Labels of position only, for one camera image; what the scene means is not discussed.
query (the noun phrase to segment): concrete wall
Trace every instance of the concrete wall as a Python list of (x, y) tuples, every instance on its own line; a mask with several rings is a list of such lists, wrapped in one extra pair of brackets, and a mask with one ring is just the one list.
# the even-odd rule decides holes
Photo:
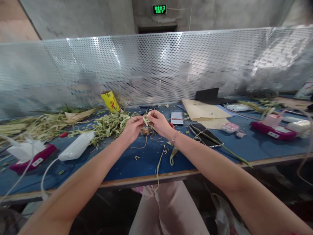
[(313, 2), (311, 0), (295, 0), (283, 26), (299, 24), (313, 24)]
[(21, 0), (41, 38), (134, 34), (131, 0)]
[[(177, 31), (280, 26), (293, 0), (132, 0), (138, 27), (177, 25)], [(167, 15), (152, 15), (152, 6), (166, 4)]]
[(17, 0), (0, 1), (0, 43), (39, 40)]

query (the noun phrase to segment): white card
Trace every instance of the white card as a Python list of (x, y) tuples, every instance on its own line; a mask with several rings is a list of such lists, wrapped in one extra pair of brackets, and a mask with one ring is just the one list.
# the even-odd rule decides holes
[(182, 112), (172, 112), (171, 113), (171, 123), (183, 125), (184, 124), (183, 113)]

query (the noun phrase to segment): exit sign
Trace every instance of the exit sign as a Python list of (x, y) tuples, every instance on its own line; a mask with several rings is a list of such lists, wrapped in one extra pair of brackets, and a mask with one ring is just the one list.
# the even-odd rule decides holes
[(166, 15), (166, 5), (153, 5), (153, 15)]

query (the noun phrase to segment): hand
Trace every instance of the hand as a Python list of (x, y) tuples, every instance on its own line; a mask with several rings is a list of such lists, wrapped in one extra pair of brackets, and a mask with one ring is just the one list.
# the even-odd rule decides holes
[(128, 141), (129, 144), (131, 144), (137, 139), (140, 130), (144, 126), (145, 123), (143, 122), (143, 116), (133, 117), (127, 121), (126, 126), (120, 137), (123, 138), (125, 141)]
[(168, 140), (171, 140), (177, 133), (177, 131), (169, 125), (166, 117), (159, 111), (150, 111), (150, 115), (148, 115), (147, 118), (150, 121), (148, 124), (153, 126), (161, 136)]

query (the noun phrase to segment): table edge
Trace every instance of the table edge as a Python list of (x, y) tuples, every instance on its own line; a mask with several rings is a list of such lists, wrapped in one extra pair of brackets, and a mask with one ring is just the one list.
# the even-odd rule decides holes
[[(249, 162), (252, 167), (264, 167), (264, 166), (270, 166), (275, 165), (278, 163), (290, 163), (293, 161), (298, 161), (300, 159), (303, 159), (305, 157), (305, 153), (302, 154), (296, 154), (296, 155), (290, 155), (285, 157), (277, 157), (277, 158), (269, 158), (264, 160), (256, 160)], [(248, 166), (246, 166), (243, 163), (237, 163), (240, 167), (244, 169), (249, 169)], [(198, 175), (200, 172), (197, 169), (193, 170), (185, 170), (185, 171), (177, 171), (177, 172), (170, 172), (170, 173), (164, 173), (159, 175), (159, 183), (166, 183), (171, 182), (173, 179), (175, 181), (178, 180), (185, 180), (188, 179), (192, 175)], [(99, 188), (103, 189), (122, 189), (122, 188), (130, 188), (130, 187), (137, 187), (142, 185), (142, 183), (146, 183), (146, 185), (151, 184), (157, 184), (157, 176), (156, 175), (148, 175), (143, 177), (133, 177), (133, 178), (126, 178), (121, 180), (110, 180), (110, 181), (104, 181), (100, 184)], [(50, 189), (46, 190), (46, 193), (52, 194), (56, 189)], [(20, 193), (20, 194), (13, 194), (10, 196), (7, 196), (7, 198), (3, 201), (3, 204), (10, 203), (10, 202), (23, 202), (23, 201), (39, 201), (41, 200), (41, 192), (40, 191), (34, 191), (30, 193)]]

